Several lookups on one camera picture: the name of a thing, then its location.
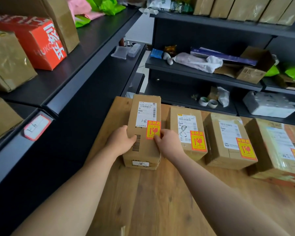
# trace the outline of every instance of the red box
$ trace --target red box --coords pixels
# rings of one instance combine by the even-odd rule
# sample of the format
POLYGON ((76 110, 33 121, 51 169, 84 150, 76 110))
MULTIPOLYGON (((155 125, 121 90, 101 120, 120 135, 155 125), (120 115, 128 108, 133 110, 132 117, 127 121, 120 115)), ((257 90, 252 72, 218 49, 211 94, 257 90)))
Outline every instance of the red box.
POLYGON ((0 30, 15 33, 36 69, 53 70, 67 57, 51 19, 0 15, 0 30))

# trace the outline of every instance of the wooden table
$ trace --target wooden table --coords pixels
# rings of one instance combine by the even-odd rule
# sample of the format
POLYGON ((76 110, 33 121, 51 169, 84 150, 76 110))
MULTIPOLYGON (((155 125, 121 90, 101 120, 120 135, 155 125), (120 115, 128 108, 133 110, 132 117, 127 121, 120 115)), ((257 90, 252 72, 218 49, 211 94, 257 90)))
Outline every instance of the wooden table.
MULTIPOLYGON (((129 98, 115 98, 86 162, 113 130, 128 123, 131 103, 129 98)), ((169 108, 162 104, 162 126, 169 108)), ((203 120, 210 113, 201 112, 203 120)), ((250 178, 244 170, 207 167, 203 161, 199 164, 295 236, 295 189, 250 178)), ((131 236, 215 235, 180 174, 165 158, 157 170, 126 168, 122 157, 115 161, 87 235, 94 235, 92 229, 97 226, 122 225, 131 236)))

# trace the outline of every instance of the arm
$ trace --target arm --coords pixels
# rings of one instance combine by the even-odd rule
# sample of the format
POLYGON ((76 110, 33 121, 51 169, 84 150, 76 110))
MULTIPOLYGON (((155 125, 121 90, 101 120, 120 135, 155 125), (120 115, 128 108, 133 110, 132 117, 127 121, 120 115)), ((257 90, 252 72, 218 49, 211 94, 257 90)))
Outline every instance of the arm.
POLYGON ((13 236, 84 236, 94 218, 109 171, 127 152, 136 136, 127 137, 127 126, 114 131, 106 146, 13 232, 13 236))
POLYGON ((201 212, 217 235, 288 236, 263 212, 243 200, 183 151, 178 134, 161 130, 155 136, 161 153, 179 171, 201 212))

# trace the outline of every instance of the hand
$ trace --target hand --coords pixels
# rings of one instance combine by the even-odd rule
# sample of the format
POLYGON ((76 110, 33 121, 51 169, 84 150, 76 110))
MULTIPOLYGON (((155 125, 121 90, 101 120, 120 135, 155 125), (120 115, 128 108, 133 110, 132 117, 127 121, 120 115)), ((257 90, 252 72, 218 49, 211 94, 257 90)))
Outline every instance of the hand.
POLYGON ((173 162, 173 160, 179 156, 185 155, 179 136, 173 130, 162 129, 161 137, 155 135, 154 141, 157 144, 161 154, 170 162, 173 162))
POLYGON ((113 131, 107 139, 105 147, 112 150, 117 156, 126 153, 137 140, 136 135, 128 138, 127 128, 128 126, 123 125, 122 127, 113 131))

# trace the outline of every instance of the white wall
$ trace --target white wall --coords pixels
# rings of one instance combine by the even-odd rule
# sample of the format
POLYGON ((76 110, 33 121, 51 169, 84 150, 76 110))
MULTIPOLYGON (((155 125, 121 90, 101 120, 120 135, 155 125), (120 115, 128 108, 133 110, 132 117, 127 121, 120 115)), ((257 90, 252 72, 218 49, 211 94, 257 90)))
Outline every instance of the white wall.
POLYGON ((126 40, 152 44, 154 18, 142 14, 126 34, 126 40))

